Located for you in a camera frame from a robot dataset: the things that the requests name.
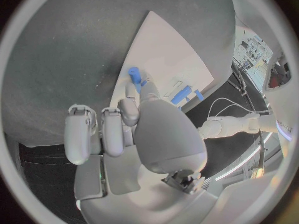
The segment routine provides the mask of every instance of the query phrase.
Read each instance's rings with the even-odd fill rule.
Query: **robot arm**
[[[209,117],[197,130],[202,139],[229,137],[238,132],[257,133],[259,130],[277,132],[275,121],[273,114],[260,116],[258,113],[249,113],[241,118]]]

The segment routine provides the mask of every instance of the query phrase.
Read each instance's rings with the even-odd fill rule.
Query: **blue cylinder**
[[[131,67],[129,69],[129,75],[131,77],[131,80],[132,80],[133,84],[140,84],[141,75],[140,75],[138,67]]]

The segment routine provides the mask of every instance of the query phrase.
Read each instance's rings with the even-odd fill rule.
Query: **blue object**
[[[129,75],[131,77],[132,83],[135,85],[135,88],[136,88],[137,92],[140,93],[140,90],[141,90],[141,85],[140,85],[141,75],[140,75],[138,67],[135,67],[135,66],[131,67],[129,69],[128,73],[129,73]]]
[[[138,67],[131,67],[129,69],[129,75],[131,77],[132,83],[135,84],[140,84],[141,82],[141,76]]]
[[[147,80],[143,81],[143,82],[141,83],[141,87],[144,86],[147,82],[148,82]]]
[[[199,90],[196,90],[194,92],[196,93],[196,95],[197,95],[197,97],[199,98],[200,101],[204,100],[204,97],[203,97],[203,95],[201,94],[201,92]]]
[[[192,89],[190,86],[186,86],[183,90],[181,90],[180,92],[178,92],[173,99],[171,100],[171,102],[174,105],[177,105],[178,103],[180,103],[183,99],[186,98],[186,96],[188,96],[190,93],[192,92]]]

